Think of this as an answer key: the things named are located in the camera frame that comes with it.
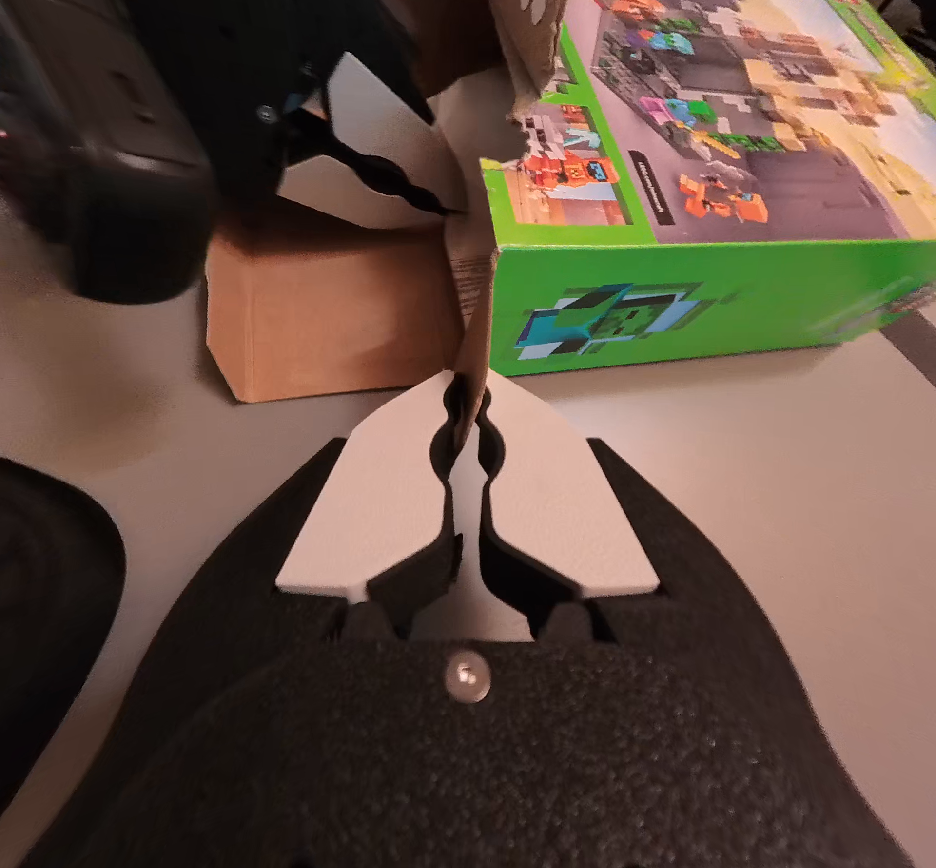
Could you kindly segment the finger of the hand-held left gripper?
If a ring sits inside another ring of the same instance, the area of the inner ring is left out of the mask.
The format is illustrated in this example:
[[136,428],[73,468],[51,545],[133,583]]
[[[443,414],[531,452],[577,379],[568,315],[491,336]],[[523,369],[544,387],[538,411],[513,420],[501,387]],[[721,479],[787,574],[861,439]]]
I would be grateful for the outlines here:
[[462,169],[440,129],[345,52],[327,83],[332,144],[348,214],[462,214]]
[[320,154],[296,162],[285,170],[277,194],[369,230],[433,226],[458,213],[391,160],[374,156],[345,162]]

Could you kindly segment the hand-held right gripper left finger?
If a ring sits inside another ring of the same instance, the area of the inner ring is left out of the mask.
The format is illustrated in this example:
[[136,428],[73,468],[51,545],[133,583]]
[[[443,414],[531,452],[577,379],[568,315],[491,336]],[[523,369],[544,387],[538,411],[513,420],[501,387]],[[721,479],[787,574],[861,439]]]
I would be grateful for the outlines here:
[[275,577],[279,593],[335,598],[347,619],[411,638],[462,569],[450,476],[465,387],[443,370],[352,431]]

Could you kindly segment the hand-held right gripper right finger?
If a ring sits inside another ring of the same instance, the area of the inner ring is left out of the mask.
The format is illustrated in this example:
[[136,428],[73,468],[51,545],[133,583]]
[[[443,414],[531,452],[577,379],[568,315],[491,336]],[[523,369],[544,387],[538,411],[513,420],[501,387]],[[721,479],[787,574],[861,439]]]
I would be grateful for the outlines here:
[[532,638],[555,609],[652,596],[661,585],[590,442],[543,399],[493,371],[476,416],[486,588]]

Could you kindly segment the green toy set box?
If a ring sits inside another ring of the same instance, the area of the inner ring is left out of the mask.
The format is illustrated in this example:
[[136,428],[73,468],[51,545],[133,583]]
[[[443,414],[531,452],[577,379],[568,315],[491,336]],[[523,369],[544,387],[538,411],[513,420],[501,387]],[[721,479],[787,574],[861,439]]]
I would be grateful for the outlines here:
[[206,346],[240,402],[833,346],[934,300],[934,74],[867,0],[380,1],[467,210],[231,212]]

